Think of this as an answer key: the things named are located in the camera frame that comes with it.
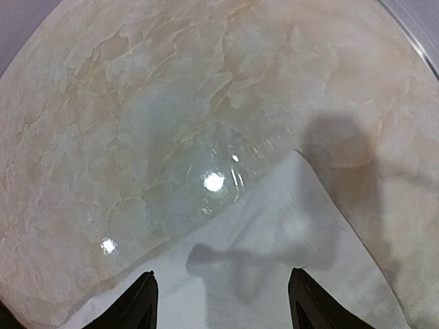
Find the white and green raglan shirt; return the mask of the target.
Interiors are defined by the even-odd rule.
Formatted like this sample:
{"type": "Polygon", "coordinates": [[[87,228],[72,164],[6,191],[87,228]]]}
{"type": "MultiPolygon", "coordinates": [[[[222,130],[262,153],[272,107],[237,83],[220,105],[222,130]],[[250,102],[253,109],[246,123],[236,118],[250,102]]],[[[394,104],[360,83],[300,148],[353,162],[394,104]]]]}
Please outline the white and green raglan shirt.
{"type": "Polygon", "coordinates": [[[153,271],[159,328],[290,328],[294,267],[372,327],[407,327],[376,262],[297,151],[222,214],[90,298],[66,326],[85,326],[153,271]]]}

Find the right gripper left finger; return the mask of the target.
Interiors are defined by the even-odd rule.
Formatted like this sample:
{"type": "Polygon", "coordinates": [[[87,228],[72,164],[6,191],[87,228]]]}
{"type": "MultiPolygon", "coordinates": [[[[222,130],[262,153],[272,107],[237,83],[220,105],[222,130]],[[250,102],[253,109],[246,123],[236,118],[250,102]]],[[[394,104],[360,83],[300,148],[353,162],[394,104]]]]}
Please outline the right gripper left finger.
{"type": "Polygon", "coordinates": [[[153,271],[144,272],[83,329],[156,329],[157,314],[158,284],[153,271]]]}

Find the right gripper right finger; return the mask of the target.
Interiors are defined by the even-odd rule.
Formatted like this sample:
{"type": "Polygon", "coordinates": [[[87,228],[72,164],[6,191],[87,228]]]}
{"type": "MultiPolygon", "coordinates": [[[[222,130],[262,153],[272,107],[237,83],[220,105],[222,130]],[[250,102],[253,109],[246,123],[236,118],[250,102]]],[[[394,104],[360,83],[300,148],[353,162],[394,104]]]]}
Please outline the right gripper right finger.
{"type": "Polygon", "coordinates": [[[288,296],[294,328],[364,327],[363,320],[346,310],[304,269],[292,269],[288,296]]]}

